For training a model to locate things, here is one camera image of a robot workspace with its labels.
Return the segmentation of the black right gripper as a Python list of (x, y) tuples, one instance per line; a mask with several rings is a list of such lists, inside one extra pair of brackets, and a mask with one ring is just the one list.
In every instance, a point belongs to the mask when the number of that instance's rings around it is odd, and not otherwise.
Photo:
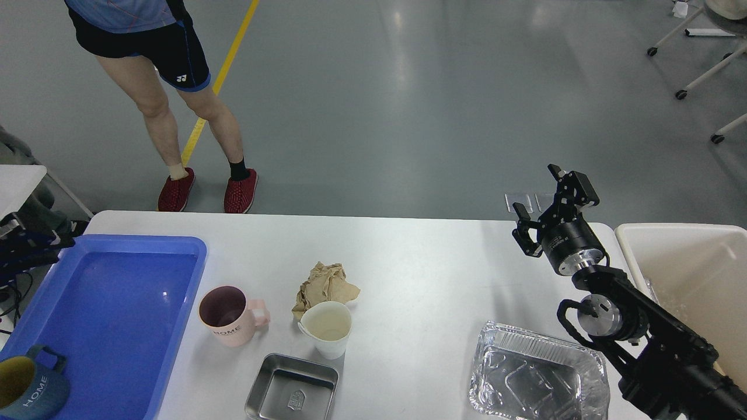
[[(512, 236), (526, 256), (539, 258), (544, 251), (553, 271), (570, 277), (582, 268), (598, 265), (606, 256), (605, 248), (581, 213), (587, 207), (597, 207), (601, 200), (586, 174), (565, 171), (555, 164), (547, 167), (557, 182), (552, 210), (549, 208), (535, 221), (523, 203), (513, 202), (518, 220)], [(531, 239), (531, 230), (537, 231), (540, 243)]]

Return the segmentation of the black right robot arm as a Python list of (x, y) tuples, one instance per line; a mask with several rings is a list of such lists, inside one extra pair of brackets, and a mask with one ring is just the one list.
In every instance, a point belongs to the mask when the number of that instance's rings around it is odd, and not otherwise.
[(622, 397), (651, 419), (744, 419), (745, 393), (715, 369), (715, 346), (609, 266), (582, 215), (600, 202), (587, 176), (554, 164), (549, 171), (557, 183), (552, 203), (536, 220), (513, 203), (512, 236), (527, 256), (546, 255), (556, 274), (587, 293), (558, 304), (566, 332), (603, 353), (621, 377)]

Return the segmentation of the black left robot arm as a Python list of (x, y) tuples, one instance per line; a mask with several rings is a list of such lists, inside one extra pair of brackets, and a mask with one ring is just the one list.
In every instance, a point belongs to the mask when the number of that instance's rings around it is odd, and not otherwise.
[(59, 252), (74, 244), (70, 234), (59, 234), (29, 213), (8, 213), (1, 226), (1, 287), (29, 269), (53, 265)]

